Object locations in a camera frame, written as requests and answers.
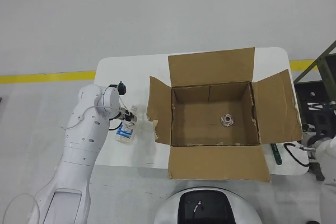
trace black cable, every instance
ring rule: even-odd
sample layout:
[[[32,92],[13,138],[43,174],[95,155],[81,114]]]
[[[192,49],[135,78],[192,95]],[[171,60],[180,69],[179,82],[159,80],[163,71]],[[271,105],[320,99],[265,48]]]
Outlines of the black cable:
[[[109,128],[108,130],[117,130],[121,126],[122,122],[116,128]]]
[[[287,148],[287,146],[294,146],[294,147],[295,147],[295,145],[292,144],[292,143],[287,142],[287,143],[284,143],[284,148],[286,149],[286,151],[290,154],[290,156],[291,156],[291,157],[292,157],[298,164],[300,164],[300,165],[303,166],[303,167],[309,167],[309,166],[311,165],[310,162],[309,162],[308,164],[303,164],[302,162],[300,162],[300,160],[298,160],[298,159],[292,154],[292,152]]]

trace open cardboard box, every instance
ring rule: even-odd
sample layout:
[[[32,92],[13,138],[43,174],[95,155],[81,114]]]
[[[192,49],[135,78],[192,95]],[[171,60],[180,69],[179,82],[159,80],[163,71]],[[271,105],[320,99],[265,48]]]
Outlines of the open cardboard box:
[[[252,82],[254,48],[168,61],[171,87],[151,77],[147,117],[156,142],[171,146],[170,179],[270,181],[261,144],[302,137],[288,70]]]

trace white robot body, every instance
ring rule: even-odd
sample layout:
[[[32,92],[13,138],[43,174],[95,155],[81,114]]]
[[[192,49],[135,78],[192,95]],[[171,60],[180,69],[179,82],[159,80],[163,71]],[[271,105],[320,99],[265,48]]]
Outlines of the white robot body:
[[[317,143],[316,160],[325,177],[321,185],[321,222],[336,224],[336,139]]]
[[[120,104],[113,87],[88,85],[78,99],[66,129],[62,159],[52,181],[35,197],[39,214],[32,213],[31,223],[87,222],[91,174],[109,131],[109,119],[120,114]]]

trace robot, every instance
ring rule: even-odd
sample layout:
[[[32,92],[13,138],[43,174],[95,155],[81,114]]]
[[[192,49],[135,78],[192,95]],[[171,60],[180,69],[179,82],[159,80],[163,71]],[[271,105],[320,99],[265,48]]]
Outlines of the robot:
[[[336,224],[336,139],[317,141],[314,146],[316,160],[325,177],[320,193],[321,222]]]
[[[29,223],[60,224],[87,222],[90,211],[89,183],[97,156],[113,119],[137,121],[127,108],[121,108],[119,95],[126,88],[118,85],[88,85],[78,94],[78,105],[64,128],[64,152],[51,180],[36,195],[38,208]]]

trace table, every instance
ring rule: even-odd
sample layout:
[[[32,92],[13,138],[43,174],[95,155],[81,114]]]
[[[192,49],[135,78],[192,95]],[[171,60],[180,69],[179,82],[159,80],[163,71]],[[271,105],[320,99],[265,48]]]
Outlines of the table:
[[[151,167],[167,169],[170,146],[156,143],[152,123],[147,120],[146,111],[149,96],[149,76],[154,76],[170,86],[168,56],[173,54],[139,55],[102,59],[96,71],[94,84],[109,86],[123,81],[127,93],[122,96],[123,103],[130,108],[138,106],[140,128],[137,130],[132,144],[115,141],[115,131],[109,132],[106,142],[96,160],[95,165]],[[285,69],[290,64],[285,50],[281,48],[256,48],[253,81],[259,81]],[[111,122],[111,128],[118,121]],[[269,144],[264,144],[265,160],[271,174],[302,175],[308,167],[296,163],[286,152],[282,144],[277,144],[283,161],[278,166]],[[291,152],[303,163],[308,163],[307,153],[291,147]]]

